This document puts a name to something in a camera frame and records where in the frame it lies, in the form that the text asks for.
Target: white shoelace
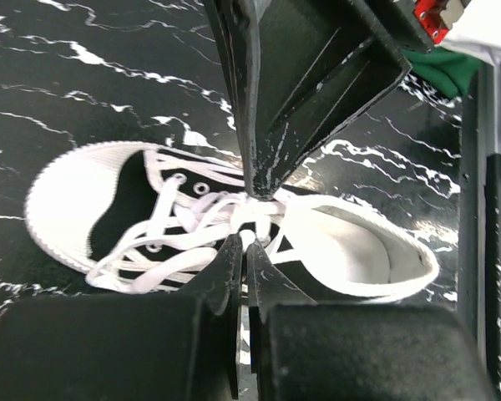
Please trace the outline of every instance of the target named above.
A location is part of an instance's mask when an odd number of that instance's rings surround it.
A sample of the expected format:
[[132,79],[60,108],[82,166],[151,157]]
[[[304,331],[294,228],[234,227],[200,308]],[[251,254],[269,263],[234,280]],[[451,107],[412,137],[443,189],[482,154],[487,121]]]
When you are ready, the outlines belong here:
[[[162,285],[162,281],[169,276],[171,280],[188,281],[190,275],[188,273],[186,276],[186,272],[198,272],[208,266],[217,255],[215,243],[237,233],[246,223],[254,223],[256,227],[255,236],[249,236],[248,232],[242,236],[247,242],[246,245],[254,241],[254,238],[260,240],[264,246],[269,245],[266,250],[274,264],[300,260],[296,249],[279,251],[285,235],[282,223],[288,208],[298,212],[301,208],[306,208],[305,205],[311,209],[317,204],[334,206],[337,201],[345,202],[326,195],[297,196],[284,189],[275,194],[273,201],[262,202],[250,198],[245,192],[208,192],[209,188],[205,183],[195,184],[195,192],[204,193],[195,199],[179,191],[186,180],[184,175],[177,173],[163,181],[161,171],[186,169],[211,180],[243,187],[241,179],[233,178],[242,176],[242,171],[228,165],[183,160],[153,151],[145,152],[145,166],[149,183],[159,193],[152,215],[149,220],[131,226],[114,249],[88,273],[86,282],[93,287],[129,294],[174,290]],[[280,232],[271,241],[273,224],[280,227]],[[182,228],[185,233],[166,233],[168,229],[175,227]],[[152,253],[161,251],[164,246],[181,253],[165,261],[151,261],[137,250],[142,246]],[[124,279],[119,276],[119,271],[142,274],[135,279]],[[369,302],[382,303],[403,299],[423,289],[430,282],[426,281],[427,279],[424,279],[413,283],[413,286],[410,283],[411,285],[402,288],[398,294],[376,297]]]

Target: white rubber sole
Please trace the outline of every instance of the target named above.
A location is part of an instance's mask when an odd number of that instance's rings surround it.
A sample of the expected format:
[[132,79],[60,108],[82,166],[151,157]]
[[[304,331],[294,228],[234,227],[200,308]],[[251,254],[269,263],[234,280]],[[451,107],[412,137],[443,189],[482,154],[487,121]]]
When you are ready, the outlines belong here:
[[86,274],[89,235],[111,206],[119,174],[128,158],[141,150],[157,150],[146,142],[115,141],[85,145],[59,156],[33,182],[24,204],[30,236],[53,259]]

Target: black and white sneaker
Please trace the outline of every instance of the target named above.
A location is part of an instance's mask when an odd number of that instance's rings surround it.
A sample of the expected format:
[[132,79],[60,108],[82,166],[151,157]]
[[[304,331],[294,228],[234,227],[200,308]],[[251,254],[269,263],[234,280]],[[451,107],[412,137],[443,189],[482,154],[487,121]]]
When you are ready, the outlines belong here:
[[328,289],[369,302],[409,297],[439,270],[425,245],[361,206],[288,189],[254,200],[233,165],[144,142],[60,156],[34,181],[25,216],[45,252],[116,292],[178,289],[248,224],[289,278],[303,266]]

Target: red metal bracket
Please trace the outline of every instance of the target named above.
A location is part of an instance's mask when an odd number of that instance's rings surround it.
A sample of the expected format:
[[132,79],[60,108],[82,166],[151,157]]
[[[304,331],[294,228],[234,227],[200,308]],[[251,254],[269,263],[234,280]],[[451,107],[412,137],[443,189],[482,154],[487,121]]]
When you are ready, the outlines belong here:
[[449,32],[440,16],[446,3],[444,0],[418,0],[414,11],[414,15],[436,44],[442,42]]

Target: black marble table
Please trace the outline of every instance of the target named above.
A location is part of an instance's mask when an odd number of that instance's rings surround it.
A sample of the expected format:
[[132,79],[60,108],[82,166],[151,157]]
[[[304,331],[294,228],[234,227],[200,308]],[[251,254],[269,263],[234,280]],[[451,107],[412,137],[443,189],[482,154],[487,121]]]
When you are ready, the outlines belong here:
[[[76,146],[147,140],[236,165],[233,119],[199,0],[0,1],[0,316],[20,297],[95,290],[30,240],[36,174]],[[442,273],[409,302],[457,303],[459,100],[408,76],[290,182],[387,216]]]

